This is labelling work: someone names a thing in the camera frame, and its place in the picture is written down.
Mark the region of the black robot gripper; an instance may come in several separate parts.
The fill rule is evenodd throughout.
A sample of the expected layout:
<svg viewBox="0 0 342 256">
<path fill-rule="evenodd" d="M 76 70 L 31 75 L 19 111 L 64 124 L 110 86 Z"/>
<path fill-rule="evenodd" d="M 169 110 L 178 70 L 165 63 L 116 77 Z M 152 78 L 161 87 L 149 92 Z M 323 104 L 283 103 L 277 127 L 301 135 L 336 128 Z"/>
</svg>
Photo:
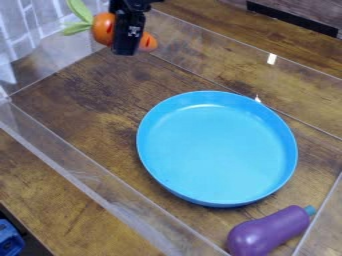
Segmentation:
<svg viewBox="0 0 342 256">
<path fill-rule="evenodd" d="M 114 13 L 113 43 L 116 55 L 133 56 L 144 32 L 145 16 L 153 3 L 164 0 L 109 0 L 108 11 Z"/>
</svg>

